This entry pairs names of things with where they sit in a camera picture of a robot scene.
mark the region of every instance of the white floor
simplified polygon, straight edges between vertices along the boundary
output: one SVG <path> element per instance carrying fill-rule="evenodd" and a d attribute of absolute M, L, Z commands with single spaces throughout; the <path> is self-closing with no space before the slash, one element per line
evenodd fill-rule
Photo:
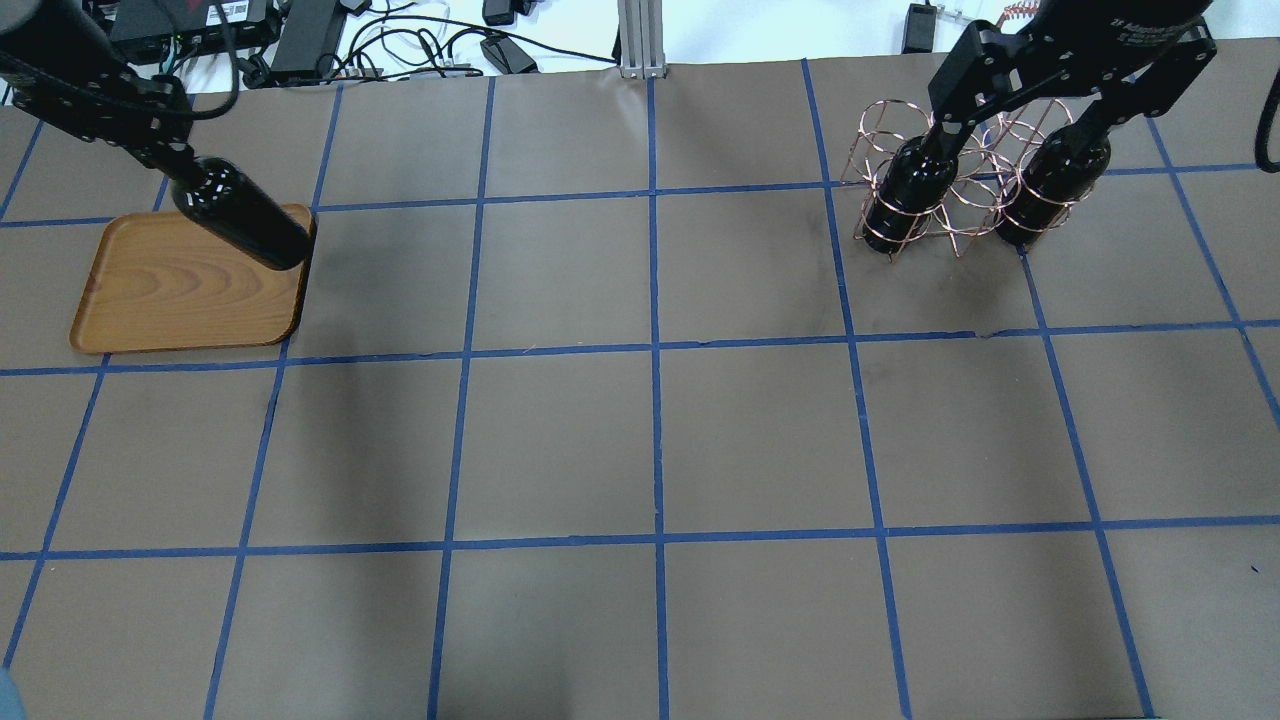
<path fill-rule="evenodd" d="M 374 8 L 399 8 L 411 0 L 374 0 Z M 946 12 L 966 18 L 995 20 L 1012 0 L 945 0 L 938 5 Z M 421 0 L 412 3 L 412 12 L 421 15 L 483 23 L 483 0 Z M 908 0 L 667 0 L 663 4 L 663 32 L 669 63 L 749 63 L 791 60 L 797 58 L 832 58 L 897 54 L 902 44 L 902 20 Z M 356 31 L 375 19 L 372 12 L 351 18 L 340 50 L 346 53 Z M 1207 13 L 1210 28 L 1220 38 L 1280 36 L 1280 0 L 1217 0 Z M 515 26 L 503 28 L 526 35 L 552 46 L 594 55 L 609 55 L 617 32 L 614 0 L 541 0 L 530 17 L 518 17 Z M 443 23 L 403 20 L 388 27 L 428 27 L 444 40 L 453 33 Z M 936 50 L 945 51 L 959 36 L 961 22 L 943 18 L 938 23 Z M 1018 27 L 1007 24 L 1006 29 Z M 375 36 L 376 29 L 361 37 Z M 415 46 L 403 38 L 388 41 L 406 59 L 419 58 Z M 541 72 L 595 69 L 600 63 L 556 55 L 527 46 Z M 268 58 L 274 50 L 269 50 Z M 402 69 L 376 46 L 370 50 L 374 60 L 388 72 Z M 479 37 L 458 41 L 456 58 L 486 74 L 497 70 L 480 53 Z M 227 88 L 230 78 L 225 58 L 200 58 L 183 70 L 183 79 L 193 92 Z M 145 68 L 143 73 L 154 72 Z"/>

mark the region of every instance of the blue grid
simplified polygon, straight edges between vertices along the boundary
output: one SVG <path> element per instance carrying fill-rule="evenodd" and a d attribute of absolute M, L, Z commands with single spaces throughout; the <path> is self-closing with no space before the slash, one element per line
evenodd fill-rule
<path fill-rule="evenodd" d="M 1158 128 L 1153 120 L 1148 120 L 1148 127 L 1151 128 L 1152 137 L 1155 138 L 1156 146 L 1160 150 L 1161 158 L 1164 160 L 1164 167 L 1160 168 L 1132 168 L 1132 169 L 1115 169 L 1108 170 L 1107 174 L 1114 176 L 1156 176 L 1167 174 L 1172 182 L 1176 191 L 1179 201 L 1185 211 L 1187 220 L 1192 227 L 1196 236 L 1197 243 L 1203 254 L 1206 265 L 1212 274 L 1215 283 L 1217 284 L 1219 292 L 1222 297 L 1224 305 L 1226 306 L 1230 320 L 1224 322 L 1204 322 L 1204 323 L 1160 323 L 1160 324 L 1146 324 L 1146 325 L 1073 325 L 1073 327 L 1050 327 L 1046 323 L 1043 307 L 1041 304 L 1039 295 L 1036 290 L 1036 279 L 1032 270 L 1032 263 L 1029 261 L 1025 252 L 1020 252 L 1020 260 L 1023 270 L 1027 278 L 1028 288 L 1032 296 L 1032 304 L 1036 311 L 1037 327 L 1034 328 L 1009 328 L 995 333 L 980 334 L 974 331 L 961 331 L 961 332 L 919 332 L 919 333 L 874 333 L 874 334 L 859 334 L 855 331 L 852 313 L 849 302 L 849 293 L 844 273 L 844 258 L 841 252 L 841 238 L 836 224 L 836 211 L 835 211 L 835 199 L 833 190 L 841 187 L 842 183 L 831 179 L 829 168 L 827 164 L 827 152 L 824 146 L 824 138 L 822 132 L 822 123 L 818 111 L 818 100 L 814 91 L 813 78 L 809 69 L 808 60 L 801 60 L 800 63 L 805 92 L 809 101 L 809 110 L 813 120 L 813 131 L 815 137 L 815 150 L 819 156 L 822 168 L 820 182 L 797 182 L 797 183 L 774 183 L 774 184 L 746 184 L 746 186 L 717 186 L 717 187 L 681 187 L 681 188 L 659 188 L 658 187 L 658 154 L 657 154 L 657 119 L 655 119 L 655 83 L 653 79 L 648 81 L 648 136 L 649 136 L 649 187 L 644 190 L 631 190 L 631 191 L 616 191 L 616 192 L 585 192 L 585 193 L 563 193 L 563 195 L 529 195 L 529 196 L 509 196 L 509 197 L 486 197 L 485 196 L 485 182 L 488 174 L 488 159 L 489 159 L 489 141 L 493 127 L 493 101 L 495 92 L 494 79 L 490 78 L 488 83 L 488 94 L 485 102 L 485 120 L 484 120 L 484 140 L 481 150 L 481 167 L 480 178 L 476 197 L 474 199 L 452 199 L 452 200 L 430 200 L 430 201 L 403 201 L 403 202 L 365 202 L 365 204 L 347 204 L 347 205 L 323 205 L 320 202 L 325 174 L 328 172 L 329 155 L 333 147 L 333 138 L 338 124 L 339 109 L 342 105 L 342 88 L 339 87 L 334 95 L 334 104 L 330 115 L 329 131 L 325 138 L 325 146 L 321 156 L 320 172 L 316 179 L 315 192 L 312 196 L 311 208 L 316 213 L 346 213 L 346 211 L 362 211 L 362 210 L 379 210 L 379 209 L 396 209 L 396 208 L 426 208 L 426 206 L 448 206 L 448 205 L 467 205 L 475 206 L 475 234 L 472 246 L 472 259 L 471 259 L 471 278 L 467 297 L 467 320 L 466 320 L 466 334 L 463 348 L 458 352 L 434 352 L 434 354 L 384 354 L 384 355 L 353 355 L 353 356 L 310 356 L 310 357 L 289 357 L 288 350 L 289 343 L 285 341 L 282 343 L 279 356 L 275 360 L 264 361 L 242 361 L 242 363 L 168 363 L 168 364 L 142 364 L 142 365 L 111 365 L 110 355 L 104 355 L 101 363 L 97 366 L 52 366 L 52 368 L 17 368 L 17 369 L 0 369 L 0 377 L 27 377 L 27 375 L 56 375 L 56 374 L 92 374 L 95 375 L 93 391 L 90 396 L 88 404 L 84 409 L 84 415 L 81 421 L 79 430 L 76 437 L 74 446 L 72 448 L 70 457 L 67 462 L 67 468 L 59 486 L 59 492 L 56 501 L 54 503 L 52 512 L 50 515 L 49 524 L 44 536 L 44 542 L 41 550 L 29 552 L 0 552 L 0 561 L 35 561 L 32 569 L 31 580 L 28 583 L 27 591 L 24 593 L 22 606 L 19 610 L 18 619 L 14 624 L 13 633 L 10 634 L 9 643 L 4 656 L 4 665 L 9 666 L 13 661 L 14 653 L 19 647 L 22 638 L 23 625 L 27 619 L 31 603 L 35 598 L 37 591 L 38 580 L 44 566 L 46 562 L 52 560 L 105 560 L 105 559 L 147 559 L 147 557 L 234 557 L 236 566 L 232 577 L 230 588 L 228 591 L 227 607 L 224 612 L 221 632 L 219 635 L 218 651 L 214 661 L 214 669 L 210 678 L 209 692 L 206 697 L 205 717 L 212 717 L 214 708 L 216 705 L 218 687 L 221 675 L 223 664 L 225 661 L 227 644 L 230 635 L 230 629 L 234 621 L 236 603 L 238 597 L 239 582 L 242 577 L 242 570 L 244 560 L 247 557 L 261 557 L 261 556 L 285 556 L 285 555 L 338 555 L 338 553 L 380 553 L 380 552 L 440 552 L 442 553 L 442 566 L 440 566 L 440 582 L 439 582 L 439 597 L 436 605 L 436 625 L 435 637 L 433 646 L 433 657 L 430 673 L 430 692 L 429 692 L 429 711 L 428 716 L 434 719 L 436 716 L 439 706 L 439 693 L 440 693 L 440 671 L 444 660 L 444 632 L 447 624 L 447 610 L 448 610 L 448 591 L 449 591 L 449 573 L 452 566 L 452 553 L 454 551 L 479 551 L 479 550 L 509 550 L 509 548 L 527 548 L 527 547 L 585 547 L 585 546 L 653 546 L 655 552 L 655 587 L 657 587 L 657 607 L 655 607 L 655 621 L 657 621 L 657 638 L 658 638 L 658 657 L 657 657 L 657 670 L 658 670 L 658 708 L 659 717 L 666 720 L 669 717 L 669 693 L 668 693 L 668 661 L 667 661 L 667 609 L 666 609 L 666 546 L 671 543 L 708 543 L 708 542 L 769 542 L 769 541 L 806 541 L 806 539 L 873 539 L 877 544 L 877 555 L 879 559 L 881 579 L 883 584 L 884 605 L 886 605 L 886 620 L 888 625 L 890 644 L 892 650 L 892 660 L 895 667 L 895 676 L 897 680 L 899 701 L 901 706 L 902 715 L 905 717 L 911 717 L 911 705 L 910 705 L 910 692 L 908 684 L 908 666 L 904 659 L 901 647 L 901 635 L 899 628 L 897 609 L 893 596 L 892 584 L 892 564 L 890 557 L 888 539 L 890 538 L 908 538 L 908 537 L 960 537 L 960 536 L 996 536 L 996 534 L 1024 534 L 1024 533 L 1064 533 L 1075 532 L 1085 533 L 1092 532 L 1098 542 L 1100 555 L 1102 560 L 1103 569 L 1107 575 L 1108 587 L 1111 591 L 1111 597 L 1115 603 L 1116 623 L 1119 630 L 1124 639 L 1124 644 L 1129 656 L 1130 669 L 1134 676 L 1134 687 L 1138 694 L 1139 702 L 1142 705 L 1143 712 L 1148 717 L 1155 716 L 1155 708 L 1152 706 L 1149 691 L 1146 684 L 1146 679 L 1142 671 L 1142 662 L 1138 656 L 1137 644 L 1133 637 L 1133 632 L 1129 626 L 1128 614 L 1124 605 L 1124 597 L 1121 592 L 1120 578 L 1116 574 L 1115 565 L 1111 560 L 1111 553 L 1107 543 L 1107 533 L 1112 530 L 1135 530 L 1135 529 L 1158 529 L 1158 528 L 1215 528 L 1215 527 L 1256 527 L 1256 525 L 1280 525 L 1280 515 L 1243 515 L 1243 516 L 1204 516 L 1204 518 L 1171 518 L 1171 519 L 1103 519 L 1098 509 L 1097 498 L 1093 493 L 1092 482 L 1089 478 L 1088 464 L 1084 456 L 1084 451 L 1080 446 L 1079 436 L 1075 427 L 1074 415 L 1071 413 L 1070 400 L 1068 387 L 1062 379 L 1061 370 L 1057 364 L 1056 354 L 1053 350 L 1053 338 L 1060 336 L 1074 336 L 1074 334 L 1110 334 L 1110 333 L 1142 333 L 1142 332 L 1180 332 L 1180 331 L 1221 331 L 1221 329 L 1235 329 L 1242 338 L 1245 354 L 1249 357 L 1251 365 L 1257 375 L 1257 382 L 1260 389 L 1262 391 L 1268 407 L 1272 413 L 1274 420 L 1280 428 L 1280 406 L 1277 406 L 1276 396 L 1272 386 L 1261 365 L 1257 352 L 1253 348 L 1252 341 L 1249 340 L 1249 329 L 1253 328 L 1277 328 L 1280 327 L 1280 319 L 1254 319 L 1245 320 L 1240 316 L 1236 310 L 1235 302 L 1231 299 L 1230 291 L 1222 279 L 1221 273 L 1217 269 L 1217 264 L 1213 260 L 1212 252 L 1208 243 L 1204 240 L 1203 232 L 1199 228 L 1199 223 L 1196 219 L 1194 210 L 1187 195 L 1181 187 L 1179 179 L 1180 174 L 1187 173 L 1207 173 L 1207 172 L 1243 172 L 1253 169 L 1249 164 L 1217 164 L 1217 165 L 1174 165 L 1169 156 L 1169 152 L 1164 145 L 1164 140 L 1160 135 Z M 13 182 L 9 184 L 8 191 L 4 196 L 3 204 L 0 204 L 0 228 L 28 228 L 28 227 L 46 227 L 46 225 L 86 225 L 86 224 L 102 224 L 110 222 L 111 218 L 72 218 L 72 219 L 50 219 L 50 220 L 20 220 L 20 222 L 5 222 L 5 211 L 13 200 L 13 196 L 18 188 L 22 179 L 23 170 L 26 169 L 31 155 L 35 150 L 36 142 L 40 138 L 44 124 L 38 123 L 36 129 L 32 132 L 32 137 L 27 143 L 26 151 L 22 156 L 19 167 L 15 172 Z M 154 209 L 159 209 L 164 193 L 168 186 L 168 181 L 161 182 L 160 188 L 156 193 Z M 826 209 L 828 229 L 831 233 L 831 249 L 835 260 L 836 281 L 840 292 L 841 313 L 845 323 L 845 333 L 841 336 L 812 336 L 812 337 L 778 337 L 778 338 L 724 338 L 714 341 L 676 341 L 664 342 L 660 340 L 659 324 L 658 324 L 658 301 L 659 301 L 659 278 L 658 278 L 658 199 L 663 196 L 673 195 L 700 195 L 700 193 L 728 193 L 728 192 L 768 192 L 768 191 L 794 191 L 794 190 L 822 190 Z M 479 279 L 479 263 L 480 263 L 480 243 L 483 234 L 484 223 L 484 208 L 488 204 L 512 204 L 512 202 L 548 202 L 548 201 L 561 201 L 561 200 L 589 200 L 589 199 L 611 199 L 611 197 L 648 197 L 649 199 L 649 263 L 650 263 L 650 342 L 649 343 L 622 343 L 622 345 L 593 345 L 593 346 L 571 346 L 571 347 L 540 347 L 534 350 L 526 348 L 511 348 L 511 350 L 472 350 L 472 337 L 475 327 L 475 309 L 476 309 L 476 295 L 477 295 L 477 279 Z M 1071 443 L 1071 448 L 1075 456 L 1076 468 L 1080 475 L 1082 489 L 1089 509 L 1088 521 L 1068 521 L 1068 523 L 1009 523 L 1009 524 L 970 524 L 970 525 L 936 525 L 936 527 L 887 527 L 884 524 L 883 512 L 879 502 L 879 492 L 877 487 L 876 475 L 876 461 L 874 451 L 872 443 L 870 427 L 867 416 L 867 404 L 864 396 L 864 388 L 861 382 L 860 363 L 859 363 L 859 346 L 863 343 L 876 343 L 876 342 L 906 342 L 906 341 L 931 341 L 931 340 L 965 340 L 977 337 L 1039 337 L 1044 346 L 1046 360 L 1050 365 L 1051 374 L 1053 378 L 1053 384 L 1057 391 L 1059 401 L 1061 405 L 1061 411 L 1064 420 L 1066 421 L 1068 434 Z M 868 478 L 868 493 L 872 503 L 873 512 L 873 525 L 868 528 L 810 528 L 810 529 L 788 529 L 788 530 L 755 530 L 755 532 L 692 532 L 692 533 L 669 533 L 664 528 L 664 509 L 663 509 L 663 470 L 662 470 L 662 352 L 663 351 L 682 351 L 682 350 L 696 350 L 707 347 L 764 347 L 764 346 L 795 346 L 795 345 L 837 345 L 844 343 L 849 350 L 850 369 L 852 373 L 854 384 L 854 398 L 858 406 L 859 415 L 859 432 L 861 434 L 861 445 L 864 451 L 864 462 Z M 653 460 L 654 460 L 654 532 L 643 534 L 621 534 L 621 536 L 568 536 L 568 537 L 532 537 L 532 538 L 494 538 L 494 539 L 474 539 L 474 541 L 461 541 L 454 539 L 453 528 L 457 512 L 457 497 L 458 497 L 458 478 L 462 462 L 462 447 L 463 447 L 463 430 L 466 420 L 466 401 L 467 389 L 470 379 L 470 363 L 476 357 L 517 357 L 517 356 L 547 356 L 547 355 L 577 355 L 577 354 L 608 354 L 608 352 L 648 352 L 652 357 L 652 372 L 653 372 L 653 432 L 654 432 L 654 447 L 653 447 Z M 266 459 L 266 451 L 270 443 L 271 428 L 274 423 L 274 415 L 276 409 L 276 402 L 279 398 L 282 383 L 284 379 L 284 373 L 291 366 L 302 365 L 323 365 L 323 364 L 347 364 L 347 363 L 415 363 L 415 361 L 434 361 L 434 360 L 461 360 L 461 374 L 458 384 L 458 405 L 457 415 L 454 423 L 454 445 L 453 445 L 453 457 L 449 477 L 449 498 L 448 510 L 445 520 L 445 536 L 443 541 L 438 542 L 398 542 L 398 543 L 351 543 L 351 544 L 312 544 L 312 546 L 251 546 L 248 543 L 250 534 L 253 523 L 253 512 L 257 500 L 257 489 L 260 487 L 262 468 Z M 244 369 L 261 369 L 261 368 L 274 368 L 275 369 L 275 382 L 271 389 L 270 401 L 268 404 L 266 415 L 262 425 L 262 434 L 259 445 L 257 459 L 253 470 L 253 478 L 251 483 L 250 496 L 246 503 L 244 520 L 242 525 L 241 538 L 236 547 L 174 547 L 174 548 L 124 548 L 124 550 L 69 550 L 69 551 L 56 551 L 51 548 L 52 538 L 58 528 L 58 521 L 61 514 L 63 505 L 67 498 L 67 493 L 70 488 L 72 479 L 74 477 L 76 465 L 79 459 L 79 452 L 83 446 L 83 439 L 88 429 L 90 421 L 92 420 L 93 409 L 97 402 L 99 393 L 102 387 L 102 382 L 108 374 L 116 373 L 173 373 L 173 372 L 234 372 Z"/>

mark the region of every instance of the wooden board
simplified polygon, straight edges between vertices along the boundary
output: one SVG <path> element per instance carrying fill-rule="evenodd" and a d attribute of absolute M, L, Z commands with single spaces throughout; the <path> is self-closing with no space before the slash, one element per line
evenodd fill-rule
<path fill-rule="evenodd" d="M 315 234 L 303 205 L 284 210 Z M 274 345 L 297 328 L 310 260 L 271 270 L 180 213 L 102 231 L 70 343 L 79 352 Z"/>

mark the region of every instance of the white label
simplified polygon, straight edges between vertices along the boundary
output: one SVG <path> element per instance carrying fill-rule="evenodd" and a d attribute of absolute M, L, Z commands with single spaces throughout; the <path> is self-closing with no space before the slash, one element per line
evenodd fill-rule
<path fill-rule="evenodd" d="M 248 0 L 241 0 L 239 3 L 223 3 L 223 12 L 227 13 L 227 22 L 229 23 L 242 23 L 248 19 Z M 218 17 L 218 6 L 209 6 L 209 17 L 205 18 L 205 26 L 221 24 Z"/>

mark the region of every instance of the metal bracket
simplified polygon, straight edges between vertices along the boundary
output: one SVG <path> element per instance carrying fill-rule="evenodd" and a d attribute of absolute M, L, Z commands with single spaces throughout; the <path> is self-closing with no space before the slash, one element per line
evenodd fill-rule
<path fill-rule="evenodd" d="M 667 77 L 662 50 L 662 0 L 618 0 L 618 44 L 623 78 Z"/>

